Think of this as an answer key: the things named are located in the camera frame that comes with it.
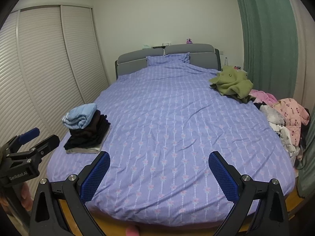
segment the pink clothing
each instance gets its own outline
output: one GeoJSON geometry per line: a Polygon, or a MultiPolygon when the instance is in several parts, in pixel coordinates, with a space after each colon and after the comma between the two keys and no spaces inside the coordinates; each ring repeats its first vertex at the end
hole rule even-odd
{"type": "Polygon", "coordinates": [[[284,116],[285,126],[290,131],[292,144],[298,146],[301,135],[301,123],[307,125],[310,116],[303,106],[298,104],[293,98],[285,98],[271,105],[284,116]]]}
{"type": "Polygon", "coordinates": [[[277,99],[274,97],[274,95],[270,93],[265,93],[261,90],[251,90],[249,94],[253,97],[256,97],[254,103],[265,102],[267,105],[272,105],[277,102],[277,99]]]}

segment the blue gripper pad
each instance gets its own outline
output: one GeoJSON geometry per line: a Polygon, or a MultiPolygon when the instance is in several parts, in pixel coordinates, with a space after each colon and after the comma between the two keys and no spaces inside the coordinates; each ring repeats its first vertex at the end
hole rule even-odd
{"type": "Polygon", "coordinates": [[[25,145],[26,143],[28,143],[29,141],[32,141],[38,136],[39,136],[39,129],[33,128],[30,131],[19,136],[19,143],[21,145],[25,145]]]}
{"type": "Polygon", "coordinates": [[[232,176],[227,171],[229,169],[228,168],[229,165],[227,164],[227,162],[218,153],[218,155],[222,159],[222,162],[225,162],[225,165],[223,165],[223,163],[217,157],[216,153],[218,152],[215,151],[209,155],[209,160],[208,160],[209,168],[211,169],[213,175],[215,176],[215,179],[217,180],[220,188],[222,189],[226,199],[228,201],[236,203],[239,199],[238,185],[236,184],[232,176]]]}
{"type": "Polygon", "coordinates": [[[89,175],[86,177],[85,181],[81,184],[81,190],[80,190],[80,198],[83,203],[87,201],[91,201],[98,186],[102,182],[110,164],[111,164],[111,158],[109,157],[109,154],[107,152],[101,152],[94,161],[96,161],[96,165],[92,169],[92,171],[89,173],[89,175]],[[97,158],[99,155],[102,155],[100,160],[97,162],[97,158]]]}

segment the bed headboard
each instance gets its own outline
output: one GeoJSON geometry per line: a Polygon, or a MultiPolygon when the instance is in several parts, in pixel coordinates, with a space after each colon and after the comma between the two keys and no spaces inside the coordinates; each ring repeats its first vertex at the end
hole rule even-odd
{"type": "Polygon", "coordinates": [[[202,68],[212,68],[221,71],[219,50],[210,44],[177,44],[163,48],[150,48],[119,56],[115,62],[116,78],[127,75],[147,66],[147,56],[162,56],[164,54],[190,53],[190,64],[202,68]]]}

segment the wardrobe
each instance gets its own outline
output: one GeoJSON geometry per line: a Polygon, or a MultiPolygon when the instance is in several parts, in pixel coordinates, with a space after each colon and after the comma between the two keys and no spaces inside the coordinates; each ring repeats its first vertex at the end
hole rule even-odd
{"type": "MultiPolygon", "coordinates": [[[[107,87],[91,8],[12,12],[0,30],[0,146],[34,127],[40,136],[20,151],[51,134],[62,139],[67,132],[62,116],[93,102],[107,87]]],[[[40,176],[28,182],[33,196],[51,155],[39,165],[40,176]]]]}

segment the human hand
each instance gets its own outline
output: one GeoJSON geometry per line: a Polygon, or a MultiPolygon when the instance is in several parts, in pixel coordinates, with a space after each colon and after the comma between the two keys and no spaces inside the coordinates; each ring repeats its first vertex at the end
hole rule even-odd
{"type": "MultiPolygon", "coordinates": [[[[33,206],[33,200],[31,198],[30,189],[27,185],[27,183],[23,183],[22,189],[21,189],[21,205],[23,208],[25,208],[26,211],[30,211],[33,206]]],[[[9,207],[9,203],[5,198],[0,198],[0,203],[5,206],[9,207]]]]}

